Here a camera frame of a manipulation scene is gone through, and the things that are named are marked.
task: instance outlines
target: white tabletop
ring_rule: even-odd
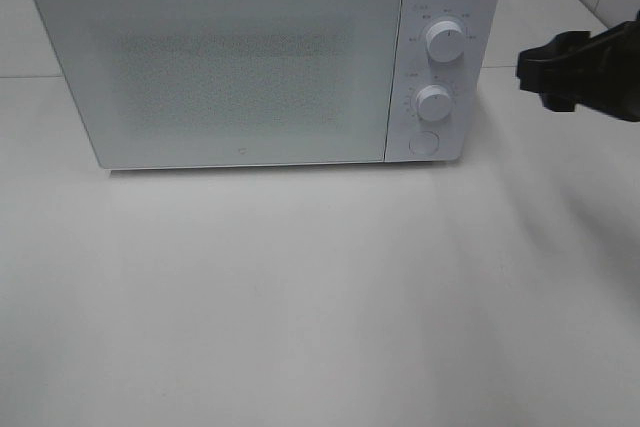
[[[110,175],[0,0],[0,425],[637,427],[639,127],[514,76],[569,29],[500,0],[457,163]]]

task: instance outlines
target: white knob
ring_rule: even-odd
[[[427,51],[437,62],[451,62],[464,52],[463,27],[455,20],[441,20],[433,24],[426,35]]]
[[[430,85],[416,96],[416,110],[422,120],[438,122],[451,113],[453,100],[444,87]]]

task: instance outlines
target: knob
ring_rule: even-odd
[[[453,100],[444,87],[430,85],[416,96],[416,111],[422,120],[437,122],[451,113]]]
[[[452,62],[464,52],[464,29],[456,20],[440,20],[426,34],[427,52],[437,62]]]

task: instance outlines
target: black clamp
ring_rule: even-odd
[[[525,50],[516,72],[520,89],[540,94],[546,108],[573,112],[576,104],[629,122],[640,121],[640,13],[591,38],[565,32]]]

